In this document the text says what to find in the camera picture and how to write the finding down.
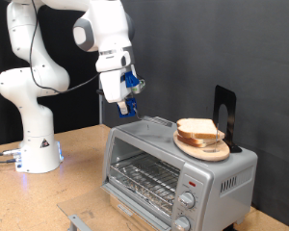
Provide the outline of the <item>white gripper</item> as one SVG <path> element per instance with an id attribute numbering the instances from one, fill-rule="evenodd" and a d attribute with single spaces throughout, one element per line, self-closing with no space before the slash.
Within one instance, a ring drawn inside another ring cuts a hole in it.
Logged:
<path id="1" fill-rule="evenodd" d="M 104 96 L 109 103 L 118 102 L 119 110 L 123 115 L 128 114 L 128 108 L 125 101 L 122 101 L 131 89 L 126 87 L 121 77 L 127 72 L 125 68 L 104 71 L 100 73 L 100 81 Z"/>

